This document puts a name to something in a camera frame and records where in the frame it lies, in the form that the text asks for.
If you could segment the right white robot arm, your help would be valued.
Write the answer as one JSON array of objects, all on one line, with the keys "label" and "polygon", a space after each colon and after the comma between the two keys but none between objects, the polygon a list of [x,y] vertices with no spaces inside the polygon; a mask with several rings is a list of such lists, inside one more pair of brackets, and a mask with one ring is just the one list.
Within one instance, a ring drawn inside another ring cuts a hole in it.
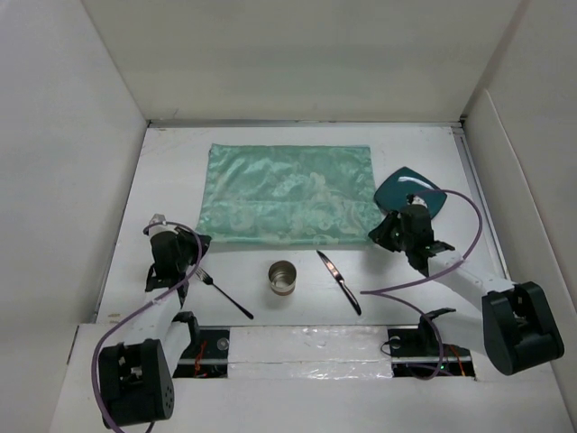
[{"label": "right white robot arm", "polygon": [[513,375],[564,355],[564,343],[545,291],[517,283],[471,264],[452,245],[435,238],[424,205],[390,212],[369,233],[378,246],[403,253],[425,282],[438,282],[475,307],[476,318],[454,308],[421,316],[417,344],[427,355],[457,345],[488,357],[497,371]]}]

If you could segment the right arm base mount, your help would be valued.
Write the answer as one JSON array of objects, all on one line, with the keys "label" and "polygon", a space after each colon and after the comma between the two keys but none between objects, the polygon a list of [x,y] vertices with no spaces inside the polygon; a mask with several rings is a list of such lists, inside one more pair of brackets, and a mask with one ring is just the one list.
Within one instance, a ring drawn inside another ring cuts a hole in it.
[{"label": "right arm base mount", "polygon": [[435,373],[440,361],[438,343],[424,318],[414,326],[389,327],[380,351],[390,358],[394,378],[475,377],[471,352],[448,344],[444,344],[444,357],[439,372]]}]

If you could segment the steel cup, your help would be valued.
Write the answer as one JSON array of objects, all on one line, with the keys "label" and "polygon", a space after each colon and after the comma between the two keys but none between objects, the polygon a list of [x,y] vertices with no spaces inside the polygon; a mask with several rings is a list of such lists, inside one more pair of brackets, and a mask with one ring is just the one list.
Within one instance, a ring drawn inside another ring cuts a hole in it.
[{"label": "steel cup", "polygon": [[297,269],[289,261],[273,263],[268,270],[271,290],[279,296],[288,296],[296,288]]}]

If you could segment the green patterned placemat cloth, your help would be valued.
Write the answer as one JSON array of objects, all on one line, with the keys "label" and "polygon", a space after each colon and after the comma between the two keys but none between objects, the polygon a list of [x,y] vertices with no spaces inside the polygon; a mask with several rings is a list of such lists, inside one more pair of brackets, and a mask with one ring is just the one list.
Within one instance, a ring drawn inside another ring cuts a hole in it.
[{"label": "green patterned placemat cloth", "polygon": [[197,231],[220,244],[365,244],[382,220],[367,146],[213,144]]}]

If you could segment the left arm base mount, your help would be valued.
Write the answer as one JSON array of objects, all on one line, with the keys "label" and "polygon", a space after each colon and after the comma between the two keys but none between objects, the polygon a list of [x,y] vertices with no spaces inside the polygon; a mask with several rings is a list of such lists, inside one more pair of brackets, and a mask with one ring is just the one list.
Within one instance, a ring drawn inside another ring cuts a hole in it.
[{"label": "left arm base mount", "polygon": [[200,327],[195,340],[180,357],[173,378],[227,378],[230,331],[229,327]]}]

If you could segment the black table knife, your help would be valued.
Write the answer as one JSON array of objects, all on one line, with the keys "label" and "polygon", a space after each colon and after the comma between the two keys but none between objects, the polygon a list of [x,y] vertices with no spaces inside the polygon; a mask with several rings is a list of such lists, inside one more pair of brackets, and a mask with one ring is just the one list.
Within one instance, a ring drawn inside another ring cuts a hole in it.
[{"label": "black table knife", "polygon": [[354,296],[352,291],[346,285],[343,275],[338,271],[338,269],[336,268],[334,263],[323,252],[317,250],[316,253],[319,256],[319,258],[321,259],[321,261],[324,263],[326,269],[330,272],[330,274],[332,275],[332,277],[334,278],[336,283],[339,285],[339,287],[343,291],[343,294],[345,295],[345,297],[348,299],[348,301],[352,305],[356,314],[358,316],[360,316],[362,314],[362,309],[361,309],[360,303],[356,299],[356,297]]}]

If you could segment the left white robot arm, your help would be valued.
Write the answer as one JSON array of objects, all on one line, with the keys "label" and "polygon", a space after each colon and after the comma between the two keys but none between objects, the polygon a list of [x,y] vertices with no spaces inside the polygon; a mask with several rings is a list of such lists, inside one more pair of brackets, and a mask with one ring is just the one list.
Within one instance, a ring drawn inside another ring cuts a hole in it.
[{"label": "left white robot arm", "polygon": [[169,419],[175,406],[173,374],[180,357],[200,349],[197,318],[183,309],[190,267],[206,255],[212,238],[180,226],[148,230],[153,262],[145,281],[147,309],[130,320],[124,340],[97,354],[95,381],[106,428]]}]

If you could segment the teal square plate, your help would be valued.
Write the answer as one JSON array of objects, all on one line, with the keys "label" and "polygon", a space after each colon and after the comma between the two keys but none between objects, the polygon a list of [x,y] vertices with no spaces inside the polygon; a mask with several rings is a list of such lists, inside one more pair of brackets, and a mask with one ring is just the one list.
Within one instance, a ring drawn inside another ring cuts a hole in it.
[{"label": "teal square plate", "polygon": [[377,188],[373,200],[384,213],[400,211],[408,204],[409,195],[422,198],[431,217],[435,217],[444,206],[447,195],[444,192],[425,193],[438,187],[431,180],[409,167],[402,167],[388,176]]}]

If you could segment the black fork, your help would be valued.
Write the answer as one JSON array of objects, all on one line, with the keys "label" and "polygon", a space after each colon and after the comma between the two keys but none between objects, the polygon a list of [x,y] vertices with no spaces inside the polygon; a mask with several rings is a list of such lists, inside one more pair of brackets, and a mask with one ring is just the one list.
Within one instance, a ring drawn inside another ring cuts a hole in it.
[{"label": "black fork", "polygon": [[230,295],[228,295],[224,290],[218,287],[214,279],[202,268],[198,267],[195,270],[195,275],[198,277],[200,281],[202,281],[207,286],[212,286],[215,288],[221,295],[223,295],[228,301],[230,301],[237,309],[239,309],[249,320],[254,320],[254,315],[245,307],[243,307],[240,303],[234,300]]}]

